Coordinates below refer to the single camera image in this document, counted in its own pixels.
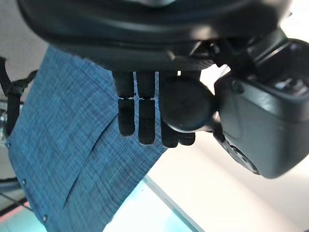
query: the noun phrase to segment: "blue denim cloth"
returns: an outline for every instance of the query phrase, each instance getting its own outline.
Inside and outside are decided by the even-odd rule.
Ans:
[[[110,71],[48,49],[7,143],[16,176],[48,232],[102,232],[166,150],[157,103],[150,146],[139,144],[137,132],[122,137],[117,114]]]

